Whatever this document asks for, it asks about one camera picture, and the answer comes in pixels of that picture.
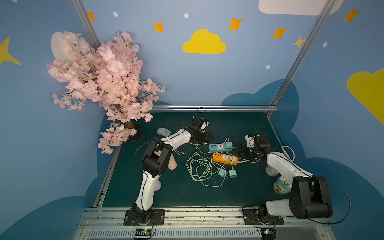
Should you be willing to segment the teal charger with green cable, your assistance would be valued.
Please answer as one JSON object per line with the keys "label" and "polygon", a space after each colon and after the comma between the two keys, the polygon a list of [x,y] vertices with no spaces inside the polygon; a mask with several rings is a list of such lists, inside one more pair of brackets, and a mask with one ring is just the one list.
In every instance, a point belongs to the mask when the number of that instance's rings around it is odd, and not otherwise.
{"label": "teal charger with green cable", "polygon": [[225,169],[220,169],[219,172],[218,172],[218,175],[219,175],[221,178],[225,179],[226,176],[227,176],[227,171],[226,171]]}

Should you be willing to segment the lilac wireless mouse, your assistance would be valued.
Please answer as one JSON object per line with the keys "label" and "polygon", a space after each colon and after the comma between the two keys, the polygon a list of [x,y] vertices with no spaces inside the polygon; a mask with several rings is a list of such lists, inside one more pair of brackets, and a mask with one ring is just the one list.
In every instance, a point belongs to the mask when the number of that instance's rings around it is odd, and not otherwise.
{"label": "lilac wireless mouse", "polygon": [[155,185],[155,191],[158,191],[161,188],[161,186],[162,186],[162,184],[161,184],[160,180],[158,180],[156,182],[156,185]]}

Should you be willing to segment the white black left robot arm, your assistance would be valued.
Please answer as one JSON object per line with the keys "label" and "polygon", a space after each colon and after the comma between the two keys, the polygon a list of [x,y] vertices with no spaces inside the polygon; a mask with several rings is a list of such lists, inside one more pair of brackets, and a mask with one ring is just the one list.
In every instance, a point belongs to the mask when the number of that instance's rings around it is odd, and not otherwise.
{"label": "white black left robot arm", "polygon": [[156,184],[168,169],[172,152],[191,141],[211,143],[213,135],[206,131],[208,125],[208,120],[194,117],[186,127],[174,134],[150,141],[142,158],[143,179],[140,192],[132,204],[133,214],[140,224],[146,224],[151,218]]}

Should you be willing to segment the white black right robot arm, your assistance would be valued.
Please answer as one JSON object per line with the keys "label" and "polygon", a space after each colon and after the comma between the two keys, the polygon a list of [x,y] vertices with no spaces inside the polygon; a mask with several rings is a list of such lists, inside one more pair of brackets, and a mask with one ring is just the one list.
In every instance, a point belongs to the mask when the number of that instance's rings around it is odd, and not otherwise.
{"label": "white black right robot arm", "polygon": [[268,136],[246,135],[246,144],[235,147],[237,155],[247,160],[262,160],[291,184],[290,198],[266,201],[258,209],[258,218],[270,222],[278,217],[297,219],[329,218],[333,207],[327,180],[305,171],[284,153],[270,148]]}

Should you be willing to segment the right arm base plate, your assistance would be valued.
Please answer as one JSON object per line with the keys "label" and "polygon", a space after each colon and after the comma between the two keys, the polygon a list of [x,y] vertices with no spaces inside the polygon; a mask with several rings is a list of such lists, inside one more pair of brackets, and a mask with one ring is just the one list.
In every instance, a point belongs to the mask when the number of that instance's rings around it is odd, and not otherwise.
{"label": "right arm base plate", "polygon": [[242,208],[243,219],[245,225],[283,225],[285,222],[281,216],[271,216],[266,210],[259,210],[255,208]]}

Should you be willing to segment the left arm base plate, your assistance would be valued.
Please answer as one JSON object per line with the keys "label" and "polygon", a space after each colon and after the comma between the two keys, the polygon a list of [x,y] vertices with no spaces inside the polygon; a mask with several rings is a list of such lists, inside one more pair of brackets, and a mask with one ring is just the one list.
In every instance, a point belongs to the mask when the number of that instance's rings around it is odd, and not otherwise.
{"label": "left arm base plate", "polygon": [[163,226],[165,220],[165,210],[154,209],[149,212],[143,212],[140,209],[126,211],[123,225],[124,226]]}

